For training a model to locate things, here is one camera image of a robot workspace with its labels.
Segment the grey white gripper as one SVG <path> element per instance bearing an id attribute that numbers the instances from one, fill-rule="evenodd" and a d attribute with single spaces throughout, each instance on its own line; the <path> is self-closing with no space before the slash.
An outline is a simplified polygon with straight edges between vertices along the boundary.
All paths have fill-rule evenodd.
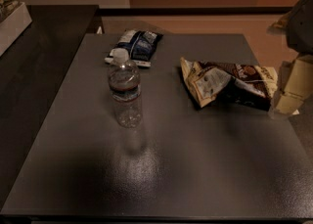
<path id="1" fill-rule="evenodd" d="M 278 89 L 273 97 L 276 112 L 294 114 L 313 94 L 313 0 L 298 0 L 290 13 L 272 23 L 286 29 L 287 44 L 299 54 L 292 62 L 282 62 Z"/>

